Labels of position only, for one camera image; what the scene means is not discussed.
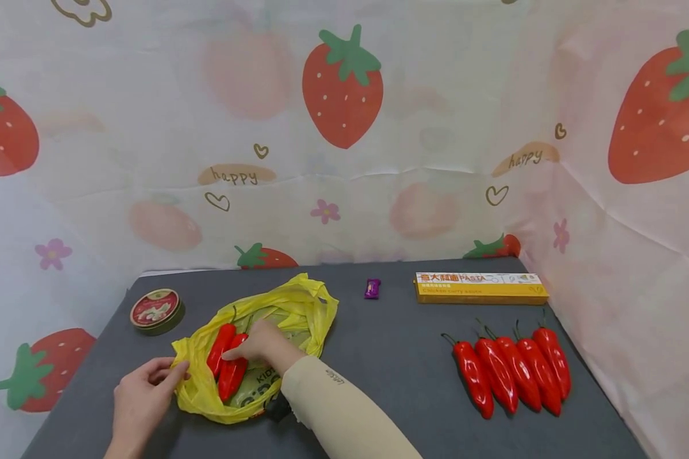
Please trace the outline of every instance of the pink flower print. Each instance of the pink flower print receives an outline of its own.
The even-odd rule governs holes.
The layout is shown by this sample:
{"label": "pink flower print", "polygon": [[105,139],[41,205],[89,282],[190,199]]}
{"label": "pink flower print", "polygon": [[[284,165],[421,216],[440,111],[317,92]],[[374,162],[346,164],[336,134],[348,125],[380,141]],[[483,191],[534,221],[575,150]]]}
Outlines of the pink flower print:
{"label": "pink flower print", "polygon": [[323,225],[329,223],[330,218],[333,219],[333,221],[339,220],[339,206],[336,204],[328,204],[324,199],[316,200],[316,204],[319,208],[315,208],[311,211],[311,217],[321,217]]}
{"label": "pink flower print", "polygon": [[554,240],[554,249],[559,247],[559,251],[564,253],[567,249],[567,244],[570,243],[570,232],[567,231],[567,219],[562,219],[561,224],[559,222],[554,223],[554,233],[556,233],[556,239]]}
{"label": "pink flower print", "polygon": [[48,241],[46,245],[37,245],[36,253],[41,256],[41,269],[48,270],[48,267],[53,265],[59,271],[64,269],[64,264],[61,259],[65,259],[71,255],[71,247],[64,245],[64,241],[59,238],[53,238],[53,240]]}

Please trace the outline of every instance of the gray tabletop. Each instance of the gray tabletop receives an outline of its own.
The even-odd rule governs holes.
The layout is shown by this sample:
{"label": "gray tabletop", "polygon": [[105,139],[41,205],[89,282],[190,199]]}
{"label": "gray tabletop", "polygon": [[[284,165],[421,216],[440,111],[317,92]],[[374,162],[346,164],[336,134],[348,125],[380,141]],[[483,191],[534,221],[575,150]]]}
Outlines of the gray tabletop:
{"label": "gray tabletop", "polygon": [[[510,419],[496,405],[485,421],[472,407],[440,333],[474,341],[475,317],[507,335],[516,319],[528,334],[542,309],[527,305],[418,304],[413,274],[525,272],[517,259],[324,265],[283,270],[205,271],[141,277],[100,335],[24,459],[102,458],[112,429],[112,390],[152,357],[174,354],[220,307],[285,283],[299,272],[324,281],[339,303],[322,359],[367,393],[424,458],[646,459],[633,435],[587,371],[561,325],[548,314],[567,352],[573,386],[561,417],[520,405]],[[383,281],[379,300],[363,299],[368,277]],[[160,337],[138,334],[128,321],[133,303],[153,289],[179,292],[186,317]],[[234,426],[186,414],[172,403],[148,458],[326,458],[315,436],[294,416]]]}

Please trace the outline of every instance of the hand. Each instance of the hand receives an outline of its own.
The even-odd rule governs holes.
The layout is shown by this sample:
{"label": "hand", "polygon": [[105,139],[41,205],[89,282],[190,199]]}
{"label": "hand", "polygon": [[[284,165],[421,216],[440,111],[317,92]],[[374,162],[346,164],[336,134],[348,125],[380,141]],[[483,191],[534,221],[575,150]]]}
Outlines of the hand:
{"label": "hand", "polygon": [[140,456],[168,411],[176,385],[189,379],[189,362],[170,368],[173,362],[174,357],[152,359],[123,377],[114,388],[112,443],[106,459]]}
{"label": "hand", "polygon": [[248,360],[264,360],[278,375],[283,374],[294,363],[306,354],[291,344],[277,325],[268,320],[257,320],[248,333],[248,339],[234,349],[222,354],[224,360],[245,358]]}

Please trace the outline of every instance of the red strawberry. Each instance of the red strawberry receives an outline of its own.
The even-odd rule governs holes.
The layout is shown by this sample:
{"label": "red strawberry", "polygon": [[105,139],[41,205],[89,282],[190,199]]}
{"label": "red strawberry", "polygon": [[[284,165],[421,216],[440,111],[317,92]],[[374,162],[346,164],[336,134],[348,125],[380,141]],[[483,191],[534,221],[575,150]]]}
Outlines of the red strawberry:
{"label": "red strawberry", "polygon": [[263,247],[260,242],[254,243],[247,252],[240,247],[235,246],[240,257],[237,260],[237,266],[243,270],[266,270],[268,268],[291,268],[298,266],[296,260],[283,252],[274,251],[267,247]]}
{"label": "red strawberry", "polygon": [[0,177],[30,168],[37,157],[36,126],[0,87]]}
{"label": "red strawberry", "polygon": [[487,259],[495,256],[514,256],[521,254],[521,243],[513,234],[500,235],[498,240],[484,244],[475,240],[475,248],[467,252],[463,259]]}
{"label": "red strawberry", "polygon": [[93,344],[94,338],[81,328],[53,333],[31,347],[21,344],[12,376],[0,381],[0,391],[8,391],[8,407],[50,411]]}
{"label": "red strawberry", "polygon": [[630,83],[612,131],[610,173],[645,184],[689,170],[689,30],[651,57]]}
{"label": "red strawberry", "polygon": [[364,136],[383,103],[380,62],[360,48],[360,24],[349,40],[322,30],[324,43],[303,66],[303,101],[327,142],[349,149]]}

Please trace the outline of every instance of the fabric backdrop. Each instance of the fabric backdrop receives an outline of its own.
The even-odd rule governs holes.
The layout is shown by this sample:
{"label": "fabric backdrop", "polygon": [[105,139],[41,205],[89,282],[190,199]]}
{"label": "fabric backdrop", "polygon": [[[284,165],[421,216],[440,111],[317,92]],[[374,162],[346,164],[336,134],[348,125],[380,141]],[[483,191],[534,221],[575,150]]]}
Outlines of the fabric backdrop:
{"label": "fabric backdrop", "polygon": [[464,255],[689,459],[689,0],[0,2],[0,458],[144,270]]}

